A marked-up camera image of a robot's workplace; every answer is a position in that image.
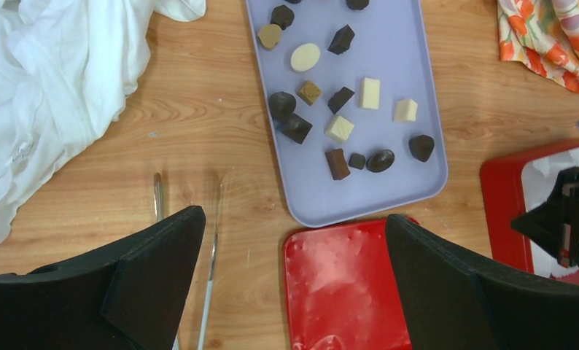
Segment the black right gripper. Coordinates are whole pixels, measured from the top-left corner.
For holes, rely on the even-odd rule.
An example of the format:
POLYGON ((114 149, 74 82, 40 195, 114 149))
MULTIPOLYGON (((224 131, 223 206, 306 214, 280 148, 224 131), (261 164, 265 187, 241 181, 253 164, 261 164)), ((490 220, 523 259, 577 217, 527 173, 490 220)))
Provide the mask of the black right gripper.
MULTIPOLYGON (((579 166, 510 223, 579 267, 579 166)), ((386 243, 414 349, 579 349, 579 285, 520 271, 392 214, 386 243)))

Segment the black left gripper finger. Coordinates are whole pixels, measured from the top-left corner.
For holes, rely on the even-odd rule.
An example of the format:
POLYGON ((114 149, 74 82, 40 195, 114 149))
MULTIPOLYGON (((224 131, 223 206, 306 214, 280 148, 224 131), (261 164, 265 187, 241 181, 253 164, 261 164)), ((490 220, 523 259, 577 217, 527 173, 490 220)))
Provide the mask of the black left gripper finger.
POLYGON ((24 275, 0 275, 0 349, 170 349, 206 216, 154 225, 24 275))

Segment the metal tweezers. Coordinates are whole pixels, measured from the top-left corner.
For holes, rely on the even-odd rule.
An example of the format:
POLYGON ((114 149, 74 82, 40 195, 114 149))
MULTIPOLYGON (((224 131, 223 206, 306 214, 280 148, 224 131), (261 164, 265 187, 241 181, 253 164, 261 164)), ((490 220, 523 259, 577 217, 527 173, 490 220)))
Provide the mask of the metal tweezers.
POLYGON ((222 179, 215 172, 208 172, 203 180, 203 205, 206 228, 201 250, 195 267, 189 295, 194 297, 192 335, 197 338, 176 336, 174 349, 203 349, 211 311, 211 296, 219 246, 219 216, 222 210, 222 179))

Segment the dark oval chocolate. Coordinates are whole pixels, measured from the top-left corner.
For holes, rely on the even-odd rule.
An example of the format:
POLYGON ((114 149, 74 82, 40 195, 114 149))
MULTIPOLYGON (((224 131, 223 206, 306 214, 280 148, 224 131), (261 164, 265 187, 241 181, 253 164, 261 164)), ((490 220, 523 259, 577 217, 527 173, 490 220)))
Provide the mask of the dark oval chocolate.
POLYGON ((372 154, 366 162, 366 168, 370 172, 380 173, 390 168, 395 161, 395 154, 390 149, 380 149, 372 154))

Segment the dark heart chocolate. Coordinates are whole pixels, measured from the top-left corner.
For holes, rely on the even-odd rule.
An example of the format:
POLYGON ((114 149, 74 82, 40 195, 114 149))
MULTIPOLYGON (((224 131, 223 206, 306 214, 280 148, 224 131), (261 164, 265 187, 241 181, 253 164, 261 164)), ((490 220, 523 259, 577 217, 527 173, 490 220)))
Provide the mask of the dark heart chocolate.
POLYGON ((431 136, 418 135, 409 140, 408 147, 414 159, 426 163, 435 148, 435 141, 431 136))

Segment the small dark chocolate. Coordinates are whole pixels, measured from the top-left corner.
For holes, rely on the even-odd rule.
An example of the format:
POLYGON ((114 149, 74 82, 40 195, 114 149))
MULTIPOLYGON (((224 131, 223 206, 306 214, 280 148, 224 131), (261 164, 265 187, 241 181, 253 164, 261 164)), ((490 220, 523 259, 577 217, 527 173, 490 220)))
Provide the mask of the small dark chocolate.
POLYGON ((366 165, 366 157, 360 153, 352 153, 349 157, 348 166, 351 168, 362 170, 366 165))

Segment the white rectangular chocolate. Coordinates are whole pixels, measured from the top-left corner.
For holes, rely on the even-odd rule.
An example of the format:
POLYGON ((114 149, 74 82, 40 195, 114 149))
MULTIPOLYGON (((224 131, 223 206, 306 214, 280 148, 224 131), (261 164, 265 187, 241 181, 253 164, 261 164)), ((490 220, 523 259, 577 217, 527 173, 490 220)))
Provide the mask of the white rectangular chocolate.
POLYGON ((361 82, 360 108, 377 110, 380 104, 381 81, 365 77, 361 82))

